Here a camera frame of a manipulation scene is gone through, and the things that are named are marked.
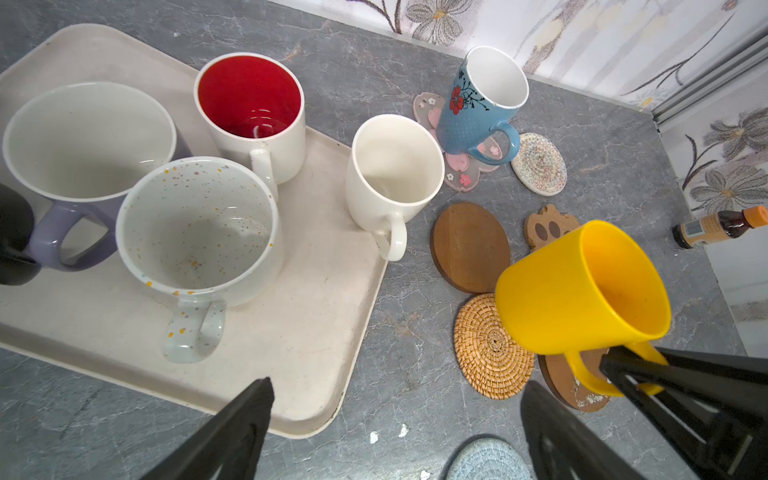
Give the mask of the yellow mug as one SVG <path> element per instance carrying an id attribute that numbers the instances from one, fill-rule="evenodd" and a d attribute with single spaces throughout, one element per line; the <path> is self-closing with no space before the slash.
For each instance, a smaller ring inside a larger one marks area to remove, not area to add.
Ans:
<path id="1" fill-rule="evenodd" d="M 592 374 L 581 354 L 625 347 L 665 364 L 653 341 L 671 325 L 664 283 L 640 246 L 618 227 L 590 221 L 508 267 L 495 303 L 509 335 L 539 355 L 562 355 L 574 377 L 606 396 L 619 389 Z"/>

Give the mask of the blue mug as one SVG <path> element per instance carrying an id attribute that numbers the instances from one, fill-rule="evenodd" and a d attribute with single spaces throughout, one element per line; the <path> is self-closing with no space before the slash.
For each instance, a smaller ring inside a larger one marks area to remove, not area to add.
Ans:
<path id="1" fill-rule="evenodd" d="M 477 46 L 466 55 L 436 127 L 437 141 L 451 155 L 467 154 L 491 166 L 510 163 L 520 149 L 520 134 L 510 120 L 526 103 L 529 84 L 522 68 L 503 51 Z M 501 132 L 508 153 L 494 159 L 479 146 Z"/>

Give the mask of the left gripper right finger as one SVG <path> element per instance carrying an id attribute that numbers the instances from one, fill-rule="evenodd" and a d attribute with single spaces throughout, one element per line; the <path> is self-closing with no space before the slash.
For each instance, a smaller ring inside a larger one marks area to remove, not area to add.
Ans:
<path id="1" fill-rule="evenodd" d="M 539 383 L 525 386 L 520 407 L 538 479 L 643 479 Z"/>

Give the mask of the dark brown glossy round coaster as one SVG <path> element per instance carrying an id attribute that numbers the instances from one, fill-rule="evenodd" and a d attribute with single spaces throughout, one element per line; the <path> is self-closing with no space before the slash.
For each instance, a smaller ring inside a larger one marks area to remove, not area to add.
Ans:
<path id="1" fill-rule="evenodd" d="M 596 394 L 575 378 L 564 355 L 538 355 L 537 359 L 547 386 L 567 406 L 592 413 L 609 403 L 610 396 Z"/>

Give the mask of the brown paw print coaster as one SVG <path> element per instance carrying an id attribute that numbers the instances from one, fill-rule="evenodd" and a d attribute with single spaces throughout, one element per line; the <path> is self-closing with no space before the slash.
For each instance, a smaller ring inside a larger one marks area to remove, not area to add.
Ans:
<path id="1" fill-rule="evenodd" d="M 579 227 L 575 216 L 563 214 L 554 204 L 547 204 L 525 220 L 524 236 L 530 251 L 535 252 Z"/>

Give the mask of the white braided round coaster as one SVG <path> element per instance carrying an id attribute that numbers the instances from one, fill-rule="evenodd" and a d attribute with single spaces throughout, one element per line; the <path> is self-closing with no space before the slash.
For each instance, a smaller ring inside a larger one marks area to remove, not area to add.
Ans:
<path id="1" fill-rule="evenodd" d="M 567 168 L 555 145 L 543 135 L 520 135 L 520 147 L 511 161 L 518 179 L 531 191 L 542 196 L 554 196 L 566 186 Z"/>

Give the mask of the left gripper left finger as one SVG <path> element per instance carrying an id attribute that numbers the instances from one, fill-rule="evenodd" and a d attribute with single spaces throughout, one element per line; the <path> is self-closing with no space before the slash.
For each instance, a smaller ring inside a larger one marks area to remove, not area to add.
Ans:
<path id="1" fill-rule="evenodd" d="M 144 477 L 254 478 L 274 399 L 270 378 L 254 381 Z"/>

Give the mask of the grey blue round coaster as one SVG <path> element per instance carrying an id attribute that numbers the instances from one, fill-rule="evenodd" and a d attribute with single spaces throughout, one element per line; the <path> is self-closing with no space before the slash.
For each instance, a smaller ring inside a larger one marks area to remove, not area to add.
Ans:
<path id="1" fill-rule="evenodd" d="M 451 461 L 445 479 L 531 479 L 520 454 L 506 441 L 477 438 L 463 446 Z"/>

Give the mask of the pink cherry blossom coaster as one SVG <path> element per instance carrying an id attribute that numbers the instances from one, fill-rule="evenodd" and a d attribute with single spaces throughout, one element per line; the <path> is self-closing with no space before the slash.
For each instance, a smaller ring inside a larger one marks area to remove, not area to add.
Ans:
<path id="1" fill-rule="evenodd" d="M 434 93 L 424 92 L 417 95 L 413 101 L 415 120 L 426 128 L 434 138 L 436 129 L 446 100 Z M 478 150 L 493 159 L 503 157 L 502 149 L 492 137 L 486 139 Z M 480 177 L 498 169 L 496 165 L 488 165 L 467 154 L 452 155 L 443 153 L 446 165 L 444 183 L 458 192 L 469 192 L 478 184 Z"/>

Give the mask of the brown round wooden coaster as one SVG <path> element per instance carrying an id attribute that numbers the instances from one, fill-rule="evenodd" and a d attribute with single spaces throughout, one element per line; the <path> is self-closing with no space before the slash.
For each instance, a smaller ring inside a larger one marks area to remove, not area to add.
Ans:
<path id="1" fill-rule="evenodd" d="M 432 227 L 430 249 L 439 273 L 465 293 L 493 292 L 511 264 L 509 242 L 500 222 L 471 202 L 443 209 Z"/>

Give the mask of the beige plastic tray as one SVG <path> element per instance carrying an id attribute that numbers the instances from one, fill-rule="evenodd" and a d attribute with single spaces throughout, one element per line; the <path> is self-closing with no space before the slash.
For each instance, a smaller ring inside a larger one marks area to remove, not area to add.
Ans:
<path id="1" fill-rule="evenodd" d="M 192 96 L 197 70 L 111 27 L 66 27 L 1 73 L 1 142 L 11 117 L 58 86 L 113 81 L 168 110 L 194 155 L 217 148 Z M 270 377 L 270 431 L 315 435 L 343 401 L 386 269 L 349 216 L 350 148 L 307 127 L 307 159 L 279 187 L 284 267 L 254 300 L 228 308 L 218 348 L 193 364 L 162 353 L 174 298 L 140 284 L 119 255 L 79 272 L 43 269 L 1 286 L 1 347 L 215 414 Z"/>

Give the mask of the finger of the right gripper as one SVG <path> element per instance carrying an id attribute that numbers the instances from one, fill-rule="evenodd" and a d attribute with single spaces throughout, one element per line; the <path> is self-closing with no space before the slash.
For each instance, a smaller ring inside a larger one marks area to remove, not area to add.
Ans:
<path id="1" fill-rule="evenodd" d="M 696 374 L 654 395 L 632 374 L 614 385 L 648 418 L 700 479 L 767 477 L 767 379 Z"/>
<path id="2" fill-rule="evenodd" d="M 723 413 L 738 420 L 767 418 L 767 361 L 747 356 L 662 348 L 665 362 L 643 360 L 626 347 L 601 358 L 600 371 L 636 406 L 673 400 L 684 414 Z"/>

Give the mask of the woven rattan round coaster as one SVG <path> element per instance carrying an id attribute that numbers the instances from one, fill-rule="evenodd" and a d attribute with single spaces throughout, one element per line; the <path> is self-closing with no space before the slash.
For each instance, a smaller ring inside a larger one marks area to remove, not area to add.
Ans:
<path id="1" fill-rule="evenodd" d="M 466 380 L 494 400 L 520 393 L 533 373 L 535 355 L 508 334 L 491 293 L 472 297 L 459 310 L 454 350 Z"/>

